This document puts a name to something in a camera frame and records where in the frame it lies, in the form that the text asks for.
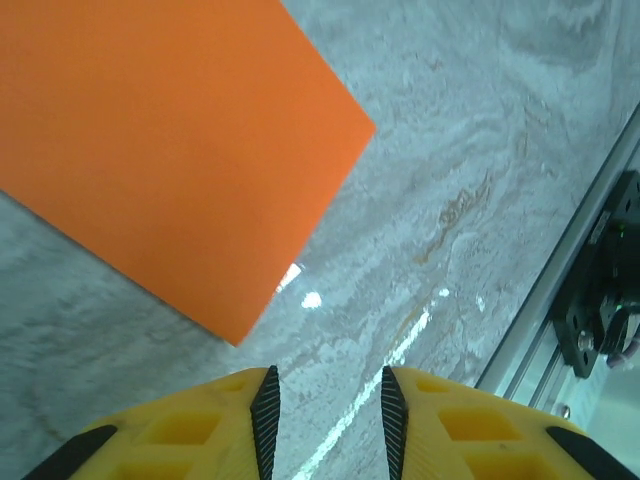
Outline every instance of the orange paper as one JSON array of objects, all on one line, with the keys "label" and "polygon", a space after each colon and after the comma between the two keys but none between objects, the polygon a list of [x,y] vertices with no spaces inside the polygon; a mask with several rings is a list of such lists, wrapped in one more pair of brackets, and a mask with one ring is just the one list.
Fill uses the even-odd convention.
[{"label": "orange paper", "polygon": [[0,39],[2,189],[238,344],[374,131],[284,7],[6,0]]}]

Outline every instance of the yellow plastic part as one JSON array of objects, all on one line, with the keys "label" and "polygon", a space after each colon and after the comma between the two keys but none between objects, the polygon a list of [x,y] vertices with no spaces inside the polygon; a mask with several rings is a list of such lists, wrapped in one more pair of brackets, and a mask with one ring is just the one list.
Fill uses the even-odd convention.
[{"label": "yellow plastic part", "polygon": [[402,480],[582,480],[582,467],[548,436],[553,415],[429,375],[392,369],[409,410]]},{"label": "yellow plastic part", "polygon": [[72,480],[258,479],[249,407],[266,368],[238,372],[103,418],[118,431]]}]

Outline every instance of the black rubber pad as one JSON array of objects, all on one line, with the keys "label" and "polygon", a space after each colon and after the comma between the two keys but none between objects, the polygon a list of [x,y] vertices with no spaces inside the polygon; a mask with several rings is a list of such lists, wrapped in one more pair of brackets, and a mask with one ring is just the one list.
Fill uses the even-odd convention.
[{"label": "black rubber pad", "polygon": [[595,480],[639,480],[589,437],[562,427],[549,427],[547,433]]},{"label": "black rubber pad", "polygon": [[382,427],[390,480],[401,480],[407,442],[409,408],[391,367],[382,369]]},{"label": "black rubber pad", "polygon": [[105,425],[76,435],[22,480],[69,480],[117,431]]},{"label": "black rubber pad", "polygon": [[260,480],[271,480],[280,421],[280,381],[275,365],[269,367],[251,403],[251,421]]}]

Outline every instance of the gray marble surface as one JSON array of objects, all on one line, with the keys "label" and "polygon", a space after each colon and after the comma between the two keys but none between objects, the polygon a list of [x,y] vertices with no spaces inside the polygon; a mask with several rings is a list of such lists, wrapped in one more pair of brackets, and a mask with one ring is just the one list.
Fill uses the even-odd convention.
[{"label": "gray marble surface", "polygon": [[378,126],[302,273],[234,349],[0,196],[1,478],[272,363],[275,478],[388,478],[382,365],[475,382],[640,100],[637,2],[285,3]]}]

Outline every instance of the black mounting plate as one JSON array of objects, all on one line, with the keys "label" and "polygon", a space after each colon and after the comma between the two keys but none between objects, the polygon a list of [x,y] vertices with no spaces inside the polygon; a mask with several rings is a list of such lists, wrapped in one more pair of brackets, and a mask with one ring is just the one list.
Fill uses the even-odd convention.
[{"label": "black mounting plate", "polygon": [[[640,173],[637,171],[626,171],[620,176],[548,313],[565,362],[581,378],[591,374],[598,350],[606,345],[605,332],[620,300],[613,285],[617,273],[610,251],[612,232],[616,232],[618,238],[620,226],[626,224],[640,224]],[[578,347],[582,331],[593,334],[595,349]]]}]

